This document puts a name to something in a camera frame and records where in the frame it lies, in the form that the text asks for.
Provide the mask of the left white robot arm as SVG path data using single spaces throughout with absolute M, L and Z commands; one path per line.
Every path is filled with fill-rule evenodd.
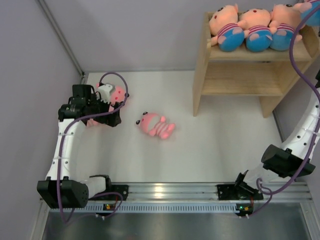
M 72 96 L 58 110 L 58 140 L 45 180 L 37 183 L 41 198 L 52 209 L 84 208 L 89 199 L 109 199 L 113 187 L 108 175 L 92 175 L 77 181 L 76 166 L 81 136 L 93 123 L 115 127 L 120 113 L 113 112 L 125 99 L 125 91 L 110 83 L 97 89 L 89 84 L 74 84 Z

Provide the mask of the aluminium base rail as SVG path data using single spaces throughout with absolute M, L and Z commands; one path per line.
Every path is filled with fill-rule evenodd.
M 198 183 L 127 183 L 128 197 L 123 200 L 88 200 L 84 197 L 81 207 L 64 208 L 65 214 L 84 213 L 108 215 L 116 213 L 232 213 L 238 216 L 251 214 L 263 205 L 263 200 L 219 200 L 217 185 L 232 183 L 198 182 Z

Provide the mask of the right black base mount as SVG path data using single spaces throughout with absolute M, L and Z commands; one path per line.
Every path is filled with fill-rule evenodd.
M 246 183 L 240 185 L 235 184 L 218 184 L 217 185 L 218 199 L 220 201 L 231 200 L 263 200 L 263 194 Z

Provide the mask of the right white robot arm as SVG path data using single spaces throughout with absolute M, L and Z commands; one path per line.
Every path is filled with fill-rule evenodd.
M 319 139 L 320 88 L 314 86 L 309 104 L 290 136 L 280 147 L 268 146 L 257 167 L 238 175 L 233 186 L 235 196 L 244 199 L 259 191 L 272 195 L 279 190 L 270 192 L 263 189 L 263 184 L 278 179 L 293 182 L 298 177 L 310 175 L 315 170 L 311 159 Z

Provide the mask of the boy doll shelved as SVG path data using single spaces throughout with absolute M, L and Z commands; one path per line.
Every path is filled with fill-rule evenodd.
M 243 29 L 246 48 L 254 53 L 263 52 L 272 43 L 277 28 L 269 24 L 271 14 L 262 8 L 252 8 L 239 16 L 238 25 Z
M 239 8 L 225 5 L 219 8 L 209 20 L 211 46 L 218 46 L 223 52 L 235 51 L 244 41 L 245 32 L 239 26 Z

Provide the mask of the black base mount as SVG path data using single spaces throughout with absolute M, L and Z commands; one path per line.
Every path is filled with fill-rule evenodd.
M 129 195 L 129 185 L 127 184 L 113 184 L 109 186 L 105 191 L 96 194 L 94 197 L 90 198 L 90 201 L 120 201 L 122 196 L 125 201 Z
M 246 183 L 240 185 L 235 184 L 218 184 L 217 185 L 218 199 L 220 201 L 231 200 L 263 200 L 263 194 Z

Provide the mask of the wooden two-tier shelf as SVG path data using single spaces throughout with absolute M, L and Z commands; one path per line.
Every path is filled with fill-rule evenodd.
M 300 79 L 288 51 L 267 49 L 250 52 L 245 44 L 232 52 L 211 46 L 209 19 L 202 20 L 200 43 L 192 87 L 193 115 L 198 114 L 201 96 L 258 96 L 267 118 Z

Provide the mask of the pink striped plush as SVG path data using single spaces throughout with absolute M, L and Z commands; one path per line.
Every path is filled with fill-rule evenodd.
M 125 97 L 129 97 L 129 96 L 130 95 L 128 93 L 126 93 L 126 91 L 121 86 L 115 85 L 115 91 L 111 95 L 110 101 L 109 102 L 105 102 L 105 103 L 110 103 L 112 105 L 114 105 L 115 103 L 120 103 L 121 104 L 125 100 Z
M 145 134 L 151 137 L 158 136 L 162 140 L 169 138 L 176 127 L 174 123 L 169 123 L 165 116 L 146 111 L 135 125 Z
M 95 121 L 95 120 L 93 120 L 93 119 L 91 118 L 91 119 L 89 119 L 89 120 L 87 121 L 86 126 L 87 126 L 87 127 L 92 127 L 92 126 L 98 126 L 99 124 L 100 124 L 99 122 L 97 122 L 97 121 Z

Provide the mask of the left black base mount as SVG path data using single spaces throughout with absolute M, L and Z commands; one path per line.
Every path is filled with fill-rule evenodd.
M 109 186 L 105 191 L 96 194 L 94 197 L 90 198 L 90 201 L 120 201 L 122 196 L 125 201 L 129 195 L 129 185 L 127 184 L 113 184 Z

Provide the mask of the boy doll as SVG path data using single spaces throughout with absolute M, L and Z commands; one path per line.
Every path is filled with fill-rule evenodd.
M 300 13 L 300 17 L 303 20 L 314 9 L 320 5 L 320 0 L 305 0 L 304 2 L 296 3 L 293 8 Z M 311 15 L 304 23 L 310 27 L 320 26 L 320 10 L 318 9 L 313 15 Z

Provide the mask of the boy doll back corner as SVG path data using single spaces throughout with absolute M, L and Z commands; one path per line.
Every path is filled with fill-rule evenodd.
M 270 48 L 276 51 L 287 51 L 290 48 L 294 31 L 301 22 L 300 12 L 290 4 L 275 4 L 270 12 L 269 27 L 275 27 Z

